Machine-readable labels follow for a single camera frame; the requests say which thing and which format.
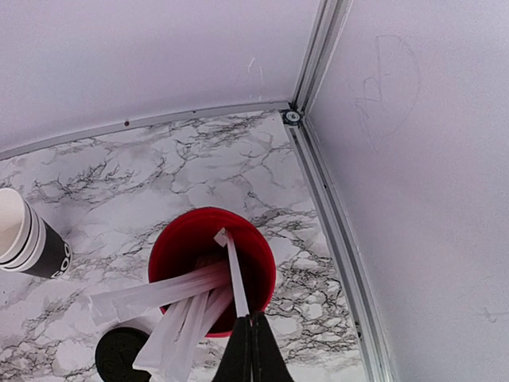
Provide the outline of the white paper sugar stick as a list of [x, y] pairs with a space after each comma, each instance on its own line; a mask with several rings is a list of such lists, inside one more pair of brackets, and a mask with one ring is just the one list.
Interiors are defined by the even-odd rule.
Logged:
[[214, 240], [218, 245], [227, 249], [236, 316], [238, 318], [248, 317], [250, 311], [247, 304], [247, 296], [243, 285], [243, 277], [233, 235], [226, 228], [221, 228], [214, 236]]

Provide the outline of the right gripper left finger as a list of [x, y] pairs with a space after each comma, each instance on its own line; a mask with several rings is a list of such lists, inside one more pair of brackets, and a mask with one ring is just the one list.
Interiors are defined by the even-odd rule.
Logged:
[[237, 318], [212, 382], [251, 381], [251, 319]]

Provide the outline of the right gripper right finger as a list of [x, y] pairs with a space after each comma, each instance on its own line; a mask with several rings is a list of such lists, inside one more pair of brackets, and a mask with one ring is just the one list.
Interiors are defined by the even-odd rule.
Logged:
[[266, 315], [261, 311], [256, 312], [251, 320], [251, 353], [253, 381], [290, 381], [278, 343]]

